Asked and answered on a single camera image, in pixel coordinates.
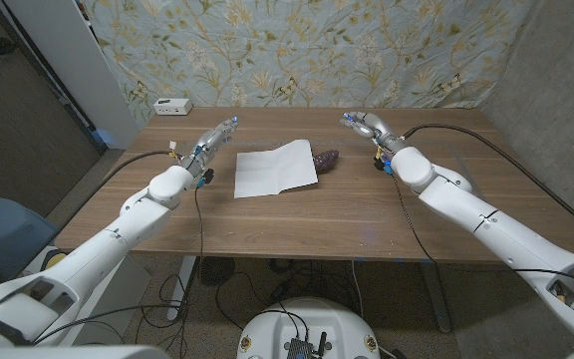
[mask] blue chair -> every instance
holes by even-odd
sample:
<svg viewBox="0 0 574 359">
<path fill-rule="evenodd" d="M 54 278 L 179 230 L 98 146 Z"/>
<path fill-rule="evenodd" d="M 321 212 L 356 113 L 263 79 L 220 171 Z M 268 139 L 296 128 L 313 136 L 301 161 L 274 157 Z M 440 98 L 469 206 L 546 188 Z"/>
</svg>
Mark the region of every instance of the blue chair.
<svg viewBox="0 0 574 359">
<path fill-rule="evenodd" d="M 15 278 L 47 244 L 57 228 L 36 212 L 0 198 L 0 273 Z"/>
</svg>

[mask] floral wallpaper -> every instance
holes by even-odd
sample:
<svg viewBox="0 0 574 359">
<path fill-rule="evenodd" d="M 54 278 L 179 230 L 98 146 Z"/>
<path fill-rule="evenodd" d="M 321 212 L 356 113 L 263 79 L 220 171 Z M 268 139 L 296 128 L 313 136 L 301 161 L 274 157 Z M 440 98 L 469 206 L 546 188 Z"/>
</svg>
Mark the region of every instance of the floral wallpaper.
<svg viewBox="0 0 574 359">
<path fill-rule="evenodd" d="M 472 108 L 534 0 L 84 0 L 144 126 L 195 106 Z"/>
</svg>

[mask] gray wall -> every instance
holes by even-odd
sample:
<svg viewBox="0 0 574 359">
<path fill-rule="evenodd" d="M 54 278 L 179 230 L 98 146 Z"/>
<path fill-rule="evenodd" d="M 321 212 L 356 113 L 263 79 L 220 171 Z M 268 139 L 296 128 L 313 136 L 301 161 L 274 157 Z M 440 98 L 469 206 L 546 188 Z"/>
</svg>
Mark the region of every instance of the gray wall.
<svg viewBox="0 0 574 359">
<path fill-rule="evenodd" d="M 481 105 L 523 160 L 574 207 L 574 1 L 540 1 Z"/>
</svg>

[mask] door frame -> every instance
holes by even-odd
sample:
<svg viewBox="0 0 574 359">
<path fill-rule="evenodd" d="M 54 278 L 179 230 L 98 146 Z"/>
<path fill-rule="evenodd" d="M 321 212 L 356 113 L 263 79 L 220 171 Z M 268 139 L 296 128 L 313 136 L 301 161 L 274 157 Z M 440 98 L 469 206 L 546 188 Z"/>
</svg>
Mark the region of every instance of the door frame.
<svg viewBox="0 0 574 359">
<path fill-rule="evenodd" d="M 26 33 L 21 23 L 17 21 L 15 15 L 10 11 L 5 1 L 1 0 L 1 3 L 6 8 L 8 16 L 15 24 L 13 26 L 10 23 L 9 18 L 0 8 L 1 26 L 4 28 L 8 36 L 10 36 L 13 43 L 26 57 L 28 62 L 30 62 L 37 74 L 46 81 L 46 85 L 53 95 L 55 95 L 56 100 L 61 103 L 70 119 L 77 125 L 77 128 L 79 128 L 79 130 L 84 134 L 95 151 L 97 151 L 99 155 L 102 155 L 108 149 L 108 146 L 106 146 L 101 137 L 96 133 L 97 127 L 92 121 L 90 121 L 86 113 L 75 101 L 57 73 L 53 70 L 48 61 L 46 61 L 30 36 L 28 36 L 28 33 Z"/>
</svg>

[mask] table leg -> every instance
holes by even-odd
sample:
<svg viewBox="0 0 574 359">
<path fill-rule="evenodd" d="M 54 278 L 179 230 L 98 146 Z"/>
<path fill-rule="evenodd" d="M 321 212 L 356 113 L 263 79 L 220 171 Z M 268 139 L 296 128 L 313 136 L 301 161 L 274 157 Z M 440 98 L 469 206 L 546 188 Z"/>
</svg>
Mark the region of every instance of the table leg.
<svg viewBox="0 0 574 359">
<path fill-rule="evenodd" d="M 185 296 L 185 291 L 183 290 L 183 288 L 185 288 L 185 290 L 189 290 L 188 288 L 189 277 L 191 277 L 192 269 L 194 268 L 195 262 L 196 262 L 195 255 L 186 255 L 183 258 L 183 262 L 180 265 L 180 271 L 178 272 L 178 277 L 180 277 L 180 282 L 183 283 L 183 285 L 181 286 L 180 283 L 178 283 L 178 280 L 176 281 L 176 286 L 174 287 L 174 293 L 171 295 L 171 300 L 173 300 L 172 301 L 173 304 L 179 304 L 180 301 L 183 300 L 183 297 Z M 167 310 L 167 319 L 174 320 L 176 318 L 176 315 L 178 315 L 178 309 L 169 308 Z"/>
<path fill-rule="evenodd" d="M 444 334 L 450 333 L 452 330 L 450 316 L 448 315 L 448 308 L 446 307 L 446 301 L 444 300 L 442 285 L 439 281 L 437 266 L 430 262 L 421 262 L 420 270 L 423 273 L 425 286 L 429 291 L 430 301 L 433 305 L 437 330 Z"/>
</svg>

